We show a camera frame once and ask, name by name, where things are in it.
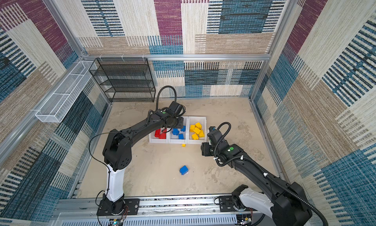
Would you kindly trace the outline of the long red lego brick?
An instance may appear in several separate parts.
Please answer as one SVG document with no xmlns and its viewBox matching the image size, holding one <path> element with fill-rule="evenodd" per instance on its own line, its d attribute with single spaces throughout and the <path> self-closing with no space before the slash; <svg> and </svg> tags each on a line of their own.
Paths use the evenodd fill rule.
<svg viewBox="0 0 376 226">
<path fill-rule="evenodd" d="M 160 134 L 161 134 L 161 130 L 158 129 L 158 130 L 155 131 L 155 133 L 154 133 L 154 137 L 155 137 L 155 138 L 159 138 L 159 137 L 160 137 Z"/>
</svg>

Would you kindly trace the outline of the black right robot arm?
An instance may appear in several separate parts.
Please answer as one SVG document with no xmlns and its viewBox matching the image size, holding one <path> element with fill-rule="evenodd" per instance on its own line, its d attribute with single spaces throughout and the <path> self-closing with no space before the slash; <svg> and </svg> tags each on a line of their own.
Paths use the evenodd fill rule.
<svg viewBox="0 0 376 226">
<path fill-rule="evenodd" d="M 203 156 L 212 156 L 219 167 L 228 165 L 245 175 L 260 190 L 254 192 L 246 185 L 232 192 L 235 210 L 255 209 L 273 220 L 277 226 L 303 226 L 313 215 L 302 186 L 273 175 L 237 144 L 229 144 L 216 127 L 210 127 L 208 141 L 202 143 Z"/>
</svg>

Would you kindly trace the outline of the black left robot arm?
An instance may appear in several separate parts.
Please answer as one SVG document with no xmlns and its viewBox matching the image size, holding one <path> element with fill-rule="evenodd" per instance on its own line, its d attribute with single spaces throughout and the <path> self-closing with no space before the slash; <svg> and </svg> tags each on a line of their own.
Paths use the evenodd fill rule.
<svg viewBox="0 0 376 226">
<path fill-rule="evenodd" d="M 182 128 L 186 108 L 171 102 L 168 107 L 150 110 L 147 118 L 130 128 L 111 130 L 102 152 L 108 169 L 107 188 L 99 203 L 97 216 L 118 216 L 128 208 L 124 200 L 124 172 L 132 160 L 132 147 L 156 130 Z"/>
</svg>

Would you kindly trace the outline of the white left plastic bin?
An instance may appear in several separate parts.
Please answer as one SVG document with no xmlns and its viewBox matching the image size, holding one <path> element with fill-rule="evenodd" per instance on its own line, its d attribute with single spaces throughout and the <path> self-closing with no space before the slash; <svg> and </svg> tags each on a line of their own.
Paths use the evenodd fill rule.
<svg viewBox="0 0 376 226">
<path fill-rule="evenodd" d="M 149 142 L 150 143 L 158 143 L 158 144 L 167 144 L 167 135 L 166 128 L 157 129 L 154 132 L 149 134 Z"/>
</svg>

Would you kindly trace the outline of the white plastic bin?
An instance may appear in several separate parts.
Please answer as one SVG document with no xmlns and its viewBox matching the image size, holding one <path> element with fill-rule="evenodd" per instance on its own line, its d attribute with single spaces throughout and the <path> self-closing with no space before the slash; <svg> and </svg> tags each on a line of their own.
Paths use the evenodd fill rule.
<svg viewBox="0 0 376 226">
<path fill-rule="evenodd" d="M 150 143 L 158 143 L 158 144 L 167 144 L 167 135 L 166 128 L 157 129 L 154 132 L 149 134 L 149 142 Z"/>
<path fill-rule="evenodd" d="M 206 117 L 188 117 L 188 144 L 201 145 L 207 141 Z"/>
<path fill-rule="evenodd" d="M 179 130 L 179 134 L 183 134 L 184 135 L 184 139 L 179 139 L 178 138 L 178 135 L 173 135 L 172 132 L 173 132 L 173 129 L 169 132 L 169 134 L 167 135 L 167 139 L 169 141 L 170 144 L 187 144 L 188 143 L 188 134 L 189 134 L 189 125 L 188 125 L 188 117 L 187 116 L 183 116 L 184 118 L 184 126 L 186 126 L 186 131 L 185 132 L 181 132 L 180 131 L 180 128 L 173 128 L 173 129 L 178 129 Z"/>
</svg>

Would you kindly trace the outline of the white middle plastic bin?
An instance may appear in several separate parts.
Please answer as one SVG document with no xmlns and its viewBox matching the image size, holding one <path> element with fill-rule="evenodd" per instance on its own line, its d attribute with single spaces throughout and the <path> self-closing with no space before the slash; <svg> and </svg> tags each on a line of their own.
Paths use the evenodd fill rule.
<svg viewBox="0 0 376 226">
<path fill-rule="evenodd" d="M 167 139 L 169 141 L 170 144 L 187 144 L 188 143 L 188 134 L 189 134 L 189 125 L 188 125 L 188 117 L 187 116 L 183 116 L 184 118 L 184 126 L 186 126 L 186 131 L 185 132 L 181 132 L 180 131 L 180 128 L 173 128 L 173 129 L 178 129 L 179 130 L 179 134 L 183 134 L 184 135 L 184 139 L 179 139 L 178 138 L 178 135 L 173 135 L 172 132 L 173 132 L 173 129 L 169 132 L 169 134 L 167 135 Z"/>
</svg>

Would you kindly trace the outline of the white right plastic bin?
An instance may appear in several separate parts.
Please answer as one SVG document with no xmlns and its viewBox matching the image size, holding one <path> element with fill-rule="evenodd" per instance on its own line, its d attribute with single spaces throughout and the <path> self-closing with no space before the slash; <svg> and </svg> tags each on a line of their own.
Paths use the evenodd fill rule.
<svg viewBox="0 0 376 226">
<path fill-rule="evenodd" d="M 207 141 L 206 117 L 188 117 L 188 144 L 201 145 Z"/>
</svg>

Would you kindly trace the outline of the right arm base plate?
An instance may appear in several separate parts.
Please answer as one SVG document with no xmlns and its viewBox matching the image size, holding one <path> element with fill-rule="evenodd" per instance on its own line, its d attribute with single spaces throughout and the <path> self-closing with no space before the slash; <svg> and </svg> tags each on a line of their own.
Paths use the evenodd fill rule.
<svg viewBox="0 0 376 226">
<path fill-rule="evenodd" d="M 236 196 L 219 196 L 214 203 L 219 206 L 220 212 L 250 212 Z"/>
</svg>

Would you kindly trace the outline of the aluminium front rail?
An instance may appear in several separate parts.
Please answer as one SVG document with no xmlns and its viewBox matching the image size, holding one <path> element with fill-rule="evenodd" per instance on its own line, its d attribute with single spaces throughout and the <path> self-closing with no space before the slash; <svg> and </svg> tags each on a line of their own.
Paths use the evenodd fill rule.
<svg viewBox="0 0 376 226">
<path fill-rule="evenodd" d="M 230 194 L 127 197 L 130 212 L 117 216 L 97 216 L 93 198 L 61 200 L 50 226 L 241 226 L 274 225 L 272 202 L 253 190 L 242 195 L 250 210 L 236 211 Z"/>
</svg>

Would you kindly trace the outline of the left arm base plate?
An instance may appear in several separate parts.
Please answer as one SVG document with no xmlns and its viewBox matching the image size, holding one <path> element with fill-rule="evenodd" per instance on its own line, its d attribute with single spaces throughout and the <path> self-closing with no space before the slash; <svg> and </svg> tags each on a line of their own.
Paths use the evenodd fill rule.
<svg viewBox="0 0 376 226">
<path fill-rule="evenodd" d="M 137 215 L 140 199 L 123 199 L 112 202 L 107 198 L 101 200 L 97 216 L 125 216 Z"/>
</svg>

